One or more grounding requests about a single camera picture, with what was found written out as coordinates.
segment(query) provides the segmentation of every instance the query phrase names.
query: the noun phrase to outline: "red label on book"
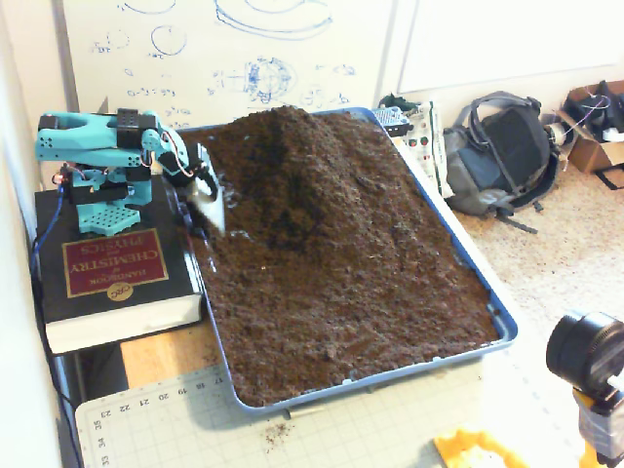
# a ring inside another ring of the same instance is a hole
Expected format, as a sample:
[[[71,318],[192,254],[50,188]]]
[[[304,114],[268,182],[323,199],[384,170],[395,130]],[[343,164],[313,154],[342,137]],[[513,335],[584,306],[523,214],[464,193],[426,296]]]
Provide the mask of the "red label on book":
[[[156,229],[62,245],[67,297],[169,279]]]

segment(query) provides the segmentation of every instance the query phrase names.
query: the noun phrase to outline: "gray backpack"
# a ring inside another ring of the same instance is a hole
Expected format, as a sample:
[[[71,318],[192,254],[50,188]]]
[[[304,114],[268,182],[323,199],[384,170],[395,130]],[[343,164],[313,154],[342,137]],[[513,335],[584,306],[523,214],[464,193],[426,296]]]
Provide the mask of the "gray backpack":
[[[500,110],[483,121],[483,103]],[[532,97],[505,92],[475,99],[454,125],[445,129],[448,184],[454,196],[448,205],[468,215],[496,215],[509,219],[517,210],[534,205],[552,189],[559,167],[558,148],[539,121],[541,104]],[[468,126],[463,123],[468,117]]]

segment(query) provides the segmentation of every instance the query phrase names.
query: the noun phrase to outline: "whiteboard drawing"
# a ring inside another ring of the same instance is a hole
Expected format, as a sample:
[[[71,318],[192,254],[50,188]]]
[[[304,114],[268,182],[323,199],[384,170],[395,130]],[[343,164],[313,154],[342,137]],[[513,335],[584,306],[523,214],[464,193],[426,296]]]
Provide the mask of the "whiteboard drawing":
[[[105,41],[94,41],[91,46],[93,54],[110,54],[115,50],[125,49],[130,45],[130,37],[122,29],[114,29],[106,33]]]
[[[131,0],[117,5],[121,11],[126,9],[143,15],[162,15],[176,5],[176,0]]]
[[[215,71],[213,78],[213,85],[208,87],[209,96],[218,90],[247,93],[250,101],[259,101],[263,104],[275,103],[276,99],[291,90],[296,82],[294,70],[290,65],[278,58],[263,57],[245,63],[243,71]]]
[[[342,92],[328,92],[324,86],[313,84],[308,86],[299,95],[299,103],[302,107],[313,108],[315,110],[326,107],[339,107],[350,102],[349,97]]]
[[[355,75],[355,68],[343,63],[342,65],[335,66],[333,72],[337,75],[353,76]]]
[[[176,56],[186,47],[186,32],[170,24],[154,28],[151,39],[154,48],[165,56]]]
[[[273,39],[300,41],[321,34],[332,12],[320,0],[214,0],[219,21]]]

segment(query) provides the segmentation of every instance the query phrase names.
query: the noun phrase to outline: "robotic arm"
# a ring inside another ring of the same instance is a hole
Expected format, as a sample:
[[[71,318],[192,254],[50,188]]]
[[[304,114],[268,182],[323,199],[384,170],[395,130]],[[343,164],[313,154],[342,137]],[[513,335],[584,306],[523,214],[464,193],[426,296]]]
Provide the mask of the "robotic arm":
[[[157,161],[175,187],[224,231],[221,189],[206,148],[186,148],[179,134],[154,112],[119,109],[116,115],[52,112],[39,121],[35,143],[39,161],[65,161],[56,176],[68,187],[80,232],[107,236],[140,220],[127,205],[151,201],[151,165]]]

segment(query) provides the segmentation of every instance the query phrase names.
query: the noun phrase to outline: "black book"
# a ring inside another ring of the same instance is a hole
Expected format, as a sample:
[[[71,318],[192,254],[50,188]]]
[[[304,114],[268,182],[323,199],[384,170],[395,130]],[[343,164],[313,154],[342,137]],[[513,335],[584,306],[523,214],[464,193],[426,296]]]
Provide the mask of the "black book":
[[[58,192],[35,194],[41,236]],[[39,260],[46,334],[55,354],[197,322],[203,282],[175,191],[152,178],[141,221],[115,236],[81,234],[67,200]]]

